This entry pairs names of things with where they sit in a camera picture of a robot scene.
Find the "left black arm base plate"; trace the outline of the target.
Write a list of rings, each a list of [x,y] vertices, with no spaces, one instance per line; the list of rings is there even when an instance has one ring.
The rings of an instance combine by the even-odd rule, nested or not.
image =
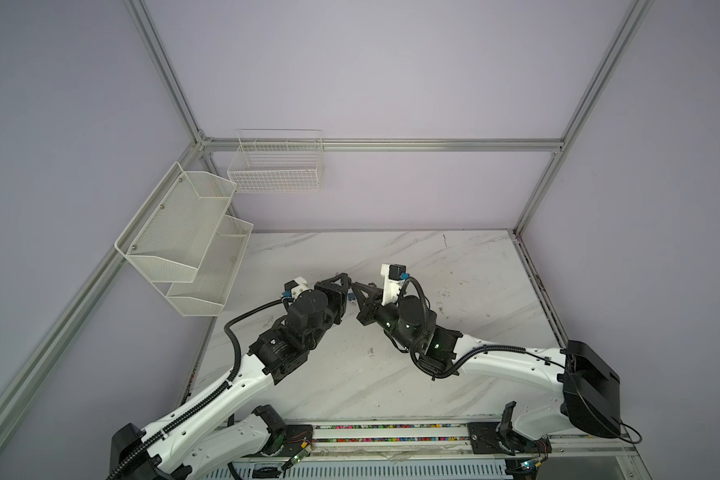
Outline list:
[[[290,424],[270,436],[260,452],[265,457],[292,457],[303,443],[313,442],[314,427],[309,424]]]

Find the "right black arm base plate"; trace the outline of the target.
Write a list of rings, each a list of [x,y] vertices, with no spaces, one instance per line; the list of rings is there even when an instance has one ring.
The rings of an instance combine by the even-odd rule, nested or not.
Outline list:
[[[552,450],[546,437],[528,440],[510,431],[502,436],[499,422],[470,422],[467,424],[468,440],[473,454],[549,454]]]

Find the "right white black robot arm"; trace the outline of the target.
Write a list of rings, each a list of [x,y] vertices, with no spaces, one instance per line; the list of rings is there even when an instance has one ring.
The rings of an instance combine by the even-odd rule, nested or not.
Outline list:
[[[543,349],[489,342],[439,326],[428,303],[400,285],[383,290],[355,283],[351,290],[359,321],[379,325],[430,380],[486,376],[539,390],[535,399],[505,405],[497,433],[506,449],[570,428],[600,438],[621,436],[620,377],[588,344],[570,340]]]

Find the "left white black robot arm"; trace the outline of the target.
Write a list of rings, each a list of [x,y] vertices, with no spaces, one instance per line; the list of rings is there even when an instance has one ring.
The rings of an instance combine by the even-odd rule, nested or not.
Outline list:
[[[186,403],[139,428],[128,424],[112,437],[111,479],[201,479],[235,459],[278,452],[287,425],[270,405],[242,421],[223,421],[261,393],[296,371],[325,333],[342,321],[350,277],[341,273],[307,288],[297,281],[277,300],[285,314],[242,349],[230,325],[225,332],[234,351],[233,365]]]

